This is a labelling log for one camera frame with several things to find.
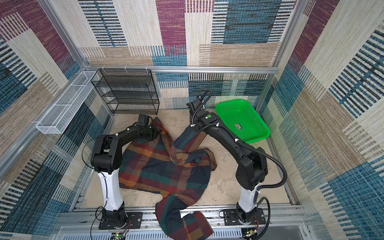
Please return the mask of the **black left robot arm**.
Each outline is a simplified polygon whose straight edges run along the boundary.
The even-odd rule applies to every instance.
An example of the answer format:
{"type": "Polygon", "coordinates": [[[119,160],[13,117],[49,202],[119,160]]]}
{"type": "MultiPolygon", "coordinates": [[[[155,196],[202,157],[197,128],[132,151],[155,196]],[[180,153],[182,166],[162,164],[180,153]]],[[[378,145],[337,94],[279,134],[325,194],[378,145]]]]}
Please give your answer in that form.
{"type": "Polygon", "coordinates": [[[98,174],[103,191],[103,208],[99,230],[126,230],[131,224],[140,227],[140,214],[130,216],[125,211],[120,192],[119,170],[123,161],[123,146],[137,140],[152,141],[160,129],[153,124],[134,124],[121,132],[97,137],[91,165],[98,174]]]}

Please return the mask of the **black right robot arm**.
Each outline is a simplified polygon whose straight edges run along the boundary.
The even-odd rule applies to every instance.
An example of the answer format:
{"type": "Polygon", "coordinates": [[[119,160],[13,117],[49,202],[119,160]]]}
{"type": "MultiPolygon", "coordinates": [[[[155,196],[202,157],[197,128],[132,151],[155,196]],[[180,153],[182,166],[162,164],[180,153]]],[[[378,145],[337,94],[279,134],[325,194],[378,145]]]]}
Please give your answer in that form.
{"type": "Polygon", "coordinates": [[[254,220],[257,211],[257,187],[268,174],[266,157],[256,153],[256,149],[236,136],[214,113],[205,110],[190,110],[191,127],[205,132],[216,139],[236,160],[236,180],[241,186],[241,197],[237,203],[239,222],[248,224],[254,220]]]}

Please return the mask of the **plaid long sleeve shirt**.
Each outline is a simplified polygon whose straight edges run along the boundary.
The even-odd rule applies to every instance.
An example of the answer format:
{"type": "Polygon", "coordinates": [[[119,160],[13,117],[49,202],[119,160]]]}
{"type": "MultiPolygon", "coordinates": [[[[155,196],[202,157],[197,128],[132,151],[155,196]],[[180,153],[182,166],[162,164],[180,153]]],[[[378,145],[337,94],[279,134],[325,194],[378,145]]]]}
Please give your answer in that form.
{"type": "Polygon", "coordinates": [[[181,217],[180,211],[202,197],[217,167],[214,153],[200,147],[207,135],[186,127],[174,140],[159,118],[153,124],[162,130],[153,141],[131,142],[123,153],[120,187],[163,196],[155,214],[170,238],[205,240],[214,232],[206,217],[201,212],[181,217]]]}

